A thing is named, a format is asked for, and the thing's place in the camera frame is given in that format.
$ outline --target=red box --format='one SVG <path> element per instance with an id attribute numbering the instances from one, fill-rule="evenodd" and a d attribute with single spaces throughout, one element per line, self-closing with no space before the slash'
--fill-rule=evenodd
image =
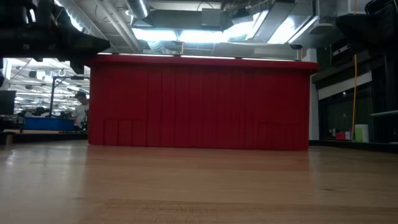
<path id="1" fill-rule="evenodd" d="M 90 144 L 307 150 L 317 64 L 99 55 Z"/>
<path id="2" fill-rule="evenodd" d="M 346 139 L 346 133 L 336 133 L 336 139 L 337 140 L 345 140 Z"/>

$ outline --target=wooden table surface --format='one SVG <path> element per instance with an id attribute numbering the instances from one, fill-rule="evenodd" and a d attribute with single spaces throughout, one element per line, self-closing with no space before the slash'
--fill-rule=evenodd
<path id="1" fill-rule="evenodd" d="M 0 223 L 398 223 L 398 156 L 88 146 L 0 148 Z"/>

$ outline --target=blue bin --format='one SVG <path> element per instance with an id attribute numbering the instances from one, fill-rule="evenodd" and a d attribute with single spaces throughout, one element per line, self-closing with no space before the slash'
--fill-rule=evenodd
<path id="1" fill-rule="evenodd" d="M 24 129 L 73 131 L 73 120 L 62 118 L 25 118 Z"/>

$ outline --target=computer monitor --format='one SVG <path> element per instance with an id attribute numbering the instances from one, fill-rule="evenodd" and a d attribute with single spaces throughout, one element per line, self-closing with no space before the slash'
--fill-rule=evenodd
<path id="1" fill-rule="evenodd" d="M 14 114 L 15 95 L 17 91 L 0 91 L 0 114 Z"/>

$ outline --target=white wall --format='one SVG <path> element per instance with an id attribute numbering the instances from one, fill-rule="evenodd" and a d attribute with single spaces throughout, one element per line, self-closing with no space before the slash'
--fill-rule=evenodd
<path id="1" fill-rule="evenodd" d="M 308 49 L 307 56 L 303 58 L 304 62 L 317 62 L 317 50 Z M 318 91 L 315 88 L 315 84 L 312 83 L 312 77 L 310 79 L 310 129 L 309 139 L 319 140 L 319 116 L 318 116 Z"/>

